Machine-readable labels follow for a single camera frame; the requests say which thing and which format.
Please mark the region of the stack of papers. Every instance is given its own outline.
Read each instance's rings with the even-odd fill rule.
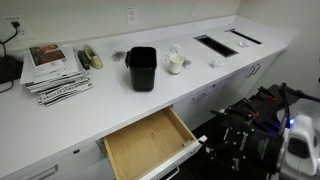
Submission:
[[[71,46],[61,47],[66,58],[65,68],[39,75],[35,73],[30,54],[24,57],[20,84],[25,84],[31,93],[38,93],[38,103],[49,106],[70,96],[92,88],[90,74],[82,67]]]

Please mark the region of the power cord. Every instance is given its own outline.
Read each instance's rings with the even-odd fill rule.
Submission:
[[[1,61],[4,61],[4,62],[1,62],[1,61],[0,61],[0,63],[7,63],[7,61],[8,61],[7,51],[6,51],[6,46],[5,46],[5,44],[18,35],[18,27],[20,26],[20,23],[14,21],[14,22],[11,22],[11,24],[12,24],[12,26],[14,27],[14,29],[16,30],[16,32],[15,32],[11,37],[9,37],[7,40],[5,40],[5,41],[3,41],[3,42],[0,41],[0,44],[1,44],[2,47],[3,47],[3,57],[0,56],[0,60],[1,60]],[[10,74],[10,76],[11,76],[11,86],[10,86],[9,88],[5,89],[5,90],[0,91],[0,93],[6,92],[6,91],[12,89],[12,87],[13,87],[13,85],[14,85],[14,84],[13,84],[13,75],[12,75],[12,73],[14,73],[14,72],[12,72],[12,69],[10,69],[10,70],[11,70],[11,74]]]

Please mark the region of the white cup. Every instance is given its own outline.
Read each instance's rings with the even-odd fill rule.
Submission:
[[[170,59],[170,73],[172,74],[179,74],[182,69],[182,64],[186,60],[185,57],[179,54],[172,54],[169,56]]]

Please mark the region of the blue light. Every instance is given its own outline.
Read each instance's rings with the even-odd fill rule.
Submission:
[[[293,125],[295,119],[290,120],[290,125]]]

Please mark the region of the wooden drawer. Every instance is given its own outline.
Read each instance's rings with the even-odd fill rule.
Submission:
[[[171,108],[104,137],[104,143],[117,180],[161,178],[201,147]]]

